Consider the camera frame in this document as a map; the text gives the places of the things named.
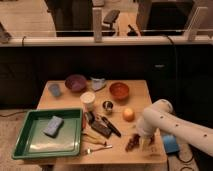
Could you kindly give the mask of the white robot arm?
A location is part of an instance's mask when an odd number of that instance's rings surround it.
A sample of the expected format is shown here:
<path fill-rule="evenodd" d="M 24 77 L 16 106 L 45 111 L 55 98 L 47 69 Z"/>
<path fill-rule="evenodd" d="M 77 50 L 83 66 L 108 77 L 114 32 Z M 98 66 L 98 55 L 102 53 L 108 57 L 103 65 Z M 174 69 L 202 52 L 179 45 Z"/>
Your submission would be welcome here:
<path fill-rule="evenodd" d="M 180 119 L 172 112 L 173 106 L 168 100 L 157 100 L 146 107 L 137 119 L 137 133 L 148 139 L 159 128 L 213 157 L 213 129 Z"/>

